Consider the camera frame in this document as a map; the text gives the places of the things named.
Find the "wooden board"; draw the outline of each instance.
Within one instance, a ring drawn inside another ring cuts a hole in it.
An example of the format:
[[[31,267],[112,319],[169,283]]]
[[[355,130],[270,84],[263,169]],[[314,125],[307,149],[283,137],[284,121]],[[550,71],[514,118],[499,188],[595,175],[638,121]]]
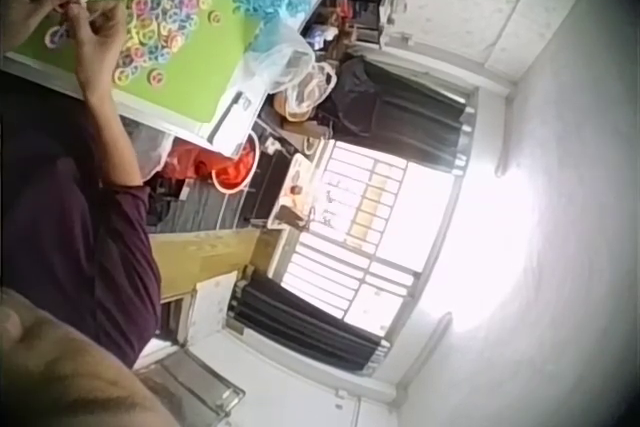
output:
[[[199,282],[243,269],[259,233],[243,229],[150,235],[162,298],[186,295]]]

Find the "hand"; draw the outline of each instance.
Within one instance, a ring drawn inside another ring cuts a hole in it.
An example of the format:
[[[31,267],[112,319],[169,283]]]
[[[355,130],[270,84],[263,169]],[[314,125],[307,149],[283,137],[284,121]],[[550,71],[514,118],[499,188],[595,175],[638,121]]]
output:
[[[113,71],[127,38],[127,12],[117,0],[70,4],[66,16],[76,41],[76,76],[85,99],[104,105],[111,97]]]
[[[0,54],[22,44],[53,9],[70,0],[0,0]]]

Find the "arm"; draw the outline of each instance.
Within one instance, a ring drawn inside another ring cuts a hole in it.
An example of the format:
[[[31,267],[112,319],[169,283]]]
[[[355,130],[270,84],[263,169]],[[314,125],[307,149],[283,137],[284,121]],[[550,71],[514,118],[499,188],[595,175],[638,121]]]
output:
[[[103,179],[111,185],[142,185],[142,176],[131,140],[124,130],[111,96],[101,100],[87,99],[95,119],[104,156]]]
[[[111,76],[126,39],[126,11],[121,2],[72,4],[67,17],[76,39],[76,75],[98,128],[104,156],[103,180],[111,185],[142,185],[135,151],[111,94]]]

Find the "window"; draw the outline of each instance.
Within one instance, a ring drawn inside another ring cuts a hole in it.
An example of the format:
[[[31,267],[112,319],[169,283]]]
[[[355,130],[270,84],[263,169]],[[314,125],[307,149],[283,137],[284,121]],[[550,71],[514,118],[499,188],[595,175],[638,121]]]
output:
[[[385,336],[413,296],[454,177],[398,157],[332,143],[309,232],[282,285],[330,314]]]

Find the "sunlight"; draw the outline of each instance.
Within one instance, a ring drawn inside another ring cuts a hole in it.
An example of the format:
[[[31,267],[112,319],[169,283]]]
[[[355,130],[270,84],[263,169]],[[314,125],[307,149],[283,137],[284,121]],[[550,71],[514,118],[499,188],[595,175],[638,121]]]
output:
[[[458,331],[487,320],[523,271],[533,220],[520,172],[469,173],[422,307],[434,316],[451,312]]]

